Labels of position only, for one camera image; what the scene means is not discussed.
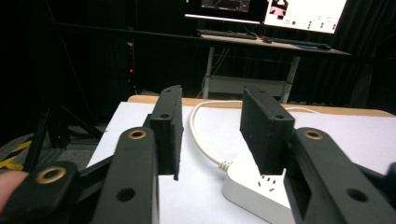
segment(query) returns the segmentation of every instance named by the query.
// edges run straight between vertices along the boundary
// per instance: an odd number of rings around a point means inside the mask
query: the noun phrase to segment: keyboard
[[[276,42],[276,43],[282,43],[282,44],[302,45],[302,46],[307,46],[307,47],[316,47],[318,49],[330,49],[330,46],[328,46],[327,44],[319,44],[319,43],[303,41],[303,40],[292,40],[292,39],[273,38],[273,37],[265,37],[264,39],[271,40],[272,42]]]
[[[219,36],[226,36],[226,37],[233,37],[233,38],[242,38],[242,39],[257,39],[257,36],[254,35],[244,35],[244,34],[237,34],[232,32],[222,32],[222,31],[213,31],[213,30],[196,30],[199,35],[219,35]]]

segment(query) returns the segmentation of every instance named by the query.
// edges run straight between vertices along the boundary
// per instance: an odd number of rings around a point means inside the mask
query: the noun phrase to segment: desk leg
[[[204,90],[203,90],[203,98],[204,99],[207,99],[207,96],[209,94],[209,82],[210,82],[210,77],[212,74],[212,63],[213,63],[214,52],[215,52],[215,48],[210,47],[209,56],[207,58],[207,68],[206,68],[206,73],[205,73],[205,84],[204,84]]]
[[[294,56],[293,60],[291,61],[291,66],[288,74],[288,78],[283,86],[282,95],[280,97],[280,103],[286,104],[289,99],[291,86],[293,85],[294,76],[296,75],[298,63],[300,61],[300,57]]]

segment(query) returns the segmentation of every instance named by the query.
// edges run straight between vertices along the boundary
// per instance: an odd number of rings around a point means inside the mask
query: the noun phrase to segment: monitor screen
[[[263,0],[186,0],[186,19],[261,24]]]
[[[334,34],[347,0],[267,0],[264,25]]]

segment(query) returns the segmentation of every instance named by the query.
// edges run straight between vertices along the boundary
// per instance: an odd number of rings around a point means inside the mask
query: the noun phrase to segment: desk
[[[128,103],[121,103],[106,127],[104,136],[95,150],[89,165],[112,155],[120,133],[129,128],[141,126],[147,113],[151,113],[157,99],[156,96],[135,95],[129,98]],[[172,176],[160,176],[159,178],[161,223],[265,223],[262,219],[250,214],[236,204],[230,203],[223,197],[221,188],[225,173],[204,157],[191,139],[187,118],[190,115],[192,106],[202,101],[201,99],[183,99],[183,123],[185,131],[183,133],[181,149],[179,181],[174,181]],[[241,151],[246,151],[246,145],[244,145],[242,136],[239,133],[238,118],[240,117],[240,104],[228,105],[227,107],[231,109],[226,108],[221,110],[213,107],[203,107],[197,114],[195,122],[196,131],[200,134],[205,145],[209,146],[210,150],[216,153],[215,155],[225,160],[233,159]],[[374,123],[377,123],[377,128],[362,133],[367,137],[358,136],[358,138],[363,138],[358,148],[364,148],[364,145],[369,145],[369,147],[375,145],[374,151],[356,160],[361,160],[361,164],[366,164],[367,161],[375,161],[376,157],[381,157],[384,161],[375,162],[384,163],[384,166],[375,167],[378,172],[384,170],[389,160],[396,161],[396,152],[390,152],[386,158],[382,158],[383,153],[378,150],[382,148],[381,142],[373,140],[376,134],[380,134],[381,140],[385,142],[389,141],[392,147],[396,146],[396,139],[393,136],[386,137],[384,134],[384,132],[396,133],[396,118],[391,114],[378,110],[365,109],[323,106],[309,106],[308,108],[322,113],[347,114],[347,116],[341,116],[343,119],[341,123],[347,128],[341,130],[341,132],[337,129],[337,132],[330,133],[331,136],[335,135],[334,139],[336,141],[340,138],[340,135],[345,135],[346,132],[352,132],[353,130],[356,130],[356,132],[364,131],[365,128],[361,128],[357,123],[363,119],[373,118]],[[320,119],[319,116],[322,116],[298,112],[293,112],[292,115],[296,117],[297,123],[300,121],[298,125],[305,126],[307,123],[303,123],[302,119],[307,120],[306,116],[312,116],[312,119],[308,120],[308,124],[311,122],[310,120]],[[327,123],[336,128],[339,125],[337,120]],[[370,126],[371,123],[364,123],[362,125],[366,127]],[[348,141],[354,145],[357,144],[355,143],[354,136],[350,136],[344,140],[346,140],[346,144],[345,142],[340,142],[343,144],[342,149],[344,149],[344,145],[346,145],[345,148],[350,148],[350,145],[347,144]]]
[[[207,59],[206,73],[205,73],[205,84],[203,89],[203,98],[205,99],[207,99],[210,91],[242,94],[243,87],[245,85],[249,85],[266,90],[268,93],[270,93],[273,96],[280,96],[279,102],[281,104],[285,104],[288,102],[289,99],[291,86],[293,84],[294,76],[296,74],[298,64],[300,61],[300,55],[319,56],[319,57],[332,56],[333,58],[336,58],[337,56],[346,57],[349,55],[348,53],[336,49],[323,50],[312,47],[300,48],[290,44],[281,44],[275,42],[268,44],[262,42],[260,39],[250,40],[250,39],[233,38],[233,37],[225,37],[225,36],[215,36],[215,35],[201,35],[201,38],[225,41],[230,43],[255,45],[258,48],[262,48],[263,50],[289,52],[294,55],[293,59],[291,60],[291,65],[286,80],[274,81],[274,80],[251,79],[251,78],[242,78],[242,77],[221,77],[221,76],[212,76],[211,74],[215,47],[210,47],[209,55]]]

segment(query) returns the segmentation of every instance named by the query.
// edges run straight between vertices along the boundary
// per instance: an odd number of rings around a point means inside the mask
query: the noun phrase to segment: power strip
[[[229,201],[271,223],[294,223],[283,175],[260,176],[250,152],[240,154],[227,170],[222,193]]]

